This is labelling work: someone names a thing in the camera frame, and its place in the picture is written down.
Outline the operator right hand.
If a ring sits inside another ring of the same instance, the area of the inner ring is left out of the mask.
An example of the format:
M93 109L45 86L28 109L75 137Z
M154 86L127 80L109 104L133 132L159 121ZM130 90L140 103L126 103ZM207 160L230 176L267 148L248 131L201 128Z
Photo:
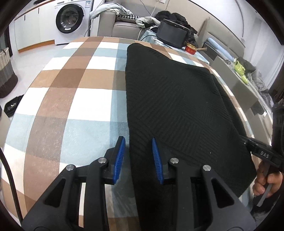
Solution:
M262 195L263 193L265 193L264 185L266 183L272 184L272 187L266 196L266 198L269 198L280 189L281 184L283 182L283 174L281 172L277 172L271 173L265 177L263 174L264 171L265 164L263 161L261 161L261 163L258 165L257 176L253 185L253 193L255 194L255 196Z

